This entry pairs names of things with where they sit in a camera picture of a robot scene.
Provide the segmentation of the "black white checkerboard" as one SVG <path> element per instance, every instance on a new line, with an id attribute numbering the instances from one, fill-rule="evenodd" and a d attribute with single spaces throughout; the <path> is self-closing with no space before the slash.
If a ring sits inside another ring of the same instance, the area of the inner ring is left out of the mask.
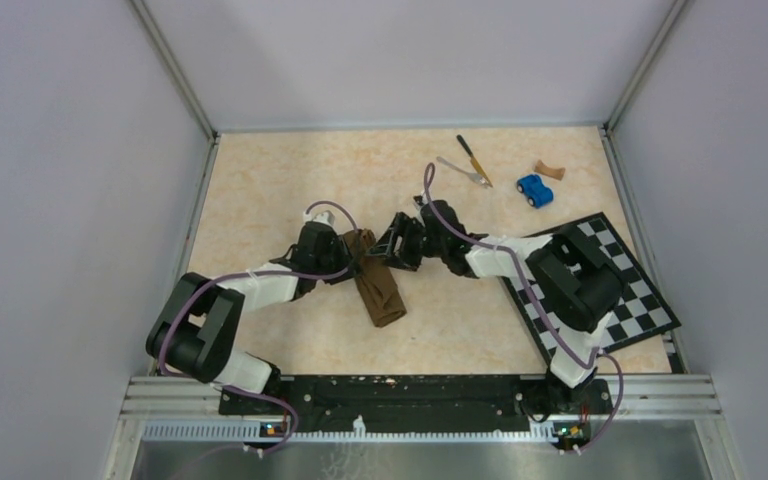
<path id="1" fill-rule="evenodd" d="M 601 347 L 608 353 L 659 336 L 681 325 L 671 307 L 620 237 L 607 216 L 600 212 L 573 222 L 585 236 L 611 259 L 627 286 L 602 336 Z M 534 340 L 542 359 L 549 362 L 557 342 L 539 318 L 518 279 L 502 280 L 522 323 Z"/>

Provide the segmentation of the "blue toy car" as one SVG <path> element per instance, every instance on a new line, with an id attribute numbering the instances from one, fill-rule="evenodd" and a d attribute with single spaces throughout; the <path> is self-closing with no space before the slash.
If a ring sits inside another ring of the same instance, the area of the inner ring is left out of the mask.
<path id="1" fill-rule="evenodd" d="M 517 190 L 533 208 L 539 209 L 554 200 L 552 190 L 547 187 L 538 174 L 530 174 L 516 181 Z"/>

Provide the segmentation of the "brown cloth napkin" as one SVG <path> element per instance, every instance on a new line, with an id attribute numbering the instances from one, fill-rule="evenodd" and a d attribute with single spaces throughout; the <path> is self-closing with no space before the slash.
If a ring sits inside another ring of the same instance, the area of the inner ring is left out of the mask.
<path id="1" fill-rule="evenodd" d="M 382 258 L 368 254 L 377 242 L 374 233 L 368 229 L 351 230 L 342 239 L 357 261 L 359 273 L 354 281 L 371 323 L 384 328 L 404 317 L 407 308 L 390 268 Z"/>

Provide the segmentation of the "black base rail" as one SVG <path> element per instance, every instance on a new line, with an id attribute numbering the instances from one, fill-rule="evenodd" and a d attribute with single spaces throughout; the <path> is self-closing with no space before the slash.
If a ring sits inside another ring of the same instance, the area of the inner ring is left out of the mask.
<path id="1" fill-rule="evenodd" d="M 268 387 L 278 404 L 223 389 L 222 416 L 275 416 L 288 420 L 295 410 L 297 432 L 371 433 L 518 432 L 533 422 L 613 409 L 604 380 L 568 389 L 543 375 L 297 375 Z"/>

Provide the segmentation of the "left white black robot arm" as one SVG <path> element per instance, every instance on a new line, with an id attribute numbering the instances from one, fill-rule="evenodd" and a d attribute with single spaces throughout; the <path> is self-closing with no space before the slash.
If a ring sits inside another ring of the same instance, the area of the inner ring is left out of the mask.
<path id="1" fill-rule="evenodd" d="M 235 346 L 242 316 L 297 301 L 319 283 L 340 283 L 358 271 L 332 212 L 304 219 L 297 241 L 279 258 L 216 278 L 189 272 L 177 281 L 145 343 L 162 374 L 218 386 L 257 413 L 277 407 L 279 368 Z"/>

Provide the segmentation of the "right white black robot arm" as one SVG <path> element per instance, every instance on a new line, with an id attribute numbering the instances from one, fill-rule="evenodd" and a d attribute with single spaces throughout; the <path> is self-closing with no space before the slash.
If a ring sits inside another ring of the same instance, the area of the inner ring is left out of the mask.
<path id="1" fill-rule="evenodd" d="M 601 339 L 627 283 L 577 226 L 533 237 L 469 233 L 447 202 L 422 200 L 417 215 L 397 213 L 367 254 L 405 271 L 437 258 L 456 276 L 519 282 L 541 322 L 560 323 L 549 330 L 557 344 L 545 380 L 549 404 L 572 412 L 586 400 Z"/>

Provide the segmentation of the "aluminium frame rail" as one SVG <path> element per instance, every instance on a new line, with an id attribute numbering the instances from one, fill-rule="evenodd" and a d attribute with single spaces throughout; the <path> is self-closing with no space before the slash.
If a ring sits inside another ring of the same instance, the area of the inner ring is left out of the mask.
<path id="1" fill-rule="evenodd" d="M 723 409 L 709 375 L 630 374 L 619 416 L 634 420 L 696 420 L 717 418 Z"/>

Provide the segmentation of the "black-handled knife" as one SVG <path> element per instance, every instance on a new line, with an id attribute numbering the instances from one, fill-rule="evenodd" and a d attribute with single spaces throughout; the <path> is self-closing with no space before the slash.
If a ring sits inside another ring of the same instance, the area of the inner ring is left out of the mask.
<path id="1" fill-rule="evenodd" d="M 458 141 L 460 146 L 464 149 L 465 153 L 469 157 L 470 165 L 472 166 L 475 173 L 478 175 L 480 182 L 483 185 L 492 188 L 493 187 L 492 181 L 487 176 L 485 170 L 481 166 L 480 162 L 477 160 L 475 154 L 473 153 L 472 149 L 470 148 L 465 138 L 461 134 L 457 134 L 456 140 Z"/>

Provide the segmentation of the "small brown wooden piece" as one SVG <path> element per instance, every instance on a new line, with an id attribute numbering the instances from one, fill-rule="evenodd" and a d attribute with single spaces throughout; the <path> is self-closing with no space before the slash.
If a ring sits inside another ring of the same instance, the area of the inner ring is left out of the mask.
<path id="1" fill-rule="evenodd" d="M 557 181 L 562 181 L 565 174 L 565 167 L 551 167 L 546 165 L 542 160 L 538 160 L 534 165 L 534 171 L 540 175 L 552 178 Z"/>

